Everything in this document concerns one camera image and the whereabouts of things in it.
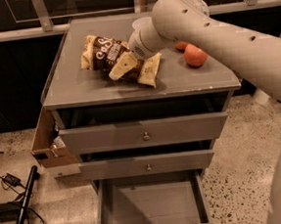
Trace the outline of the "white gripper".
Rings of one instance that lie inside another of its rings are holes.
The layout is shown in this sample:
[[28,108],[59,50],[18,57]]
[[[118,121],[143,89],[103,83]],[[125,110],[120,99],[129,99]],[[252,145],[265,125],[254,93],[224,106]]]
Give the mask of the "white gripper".
[[160,36],[155,25],[148,30],[134,30],[131,34],[128,40],[131,52],[122,53],[109,73],[109,78],[114,81],[119,80],[128,71],[135,68],[138,59],[147,60],[155,56],[161,49],[170,47],[173,44],[172,41]]

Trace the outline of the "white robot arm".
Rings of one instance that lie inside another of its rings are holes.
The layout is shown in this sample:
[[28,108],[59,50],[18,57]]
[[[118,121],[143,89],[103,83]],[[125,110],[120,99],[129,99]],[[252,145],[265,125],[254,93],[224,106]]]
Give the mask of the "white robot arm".
[[[281,103],[281,38],[213,20],[202,0],[158,0],[129,37],[139,59],[175,42],[198,46]],[[281,154],[271,183],[267,224],[281,224]]]

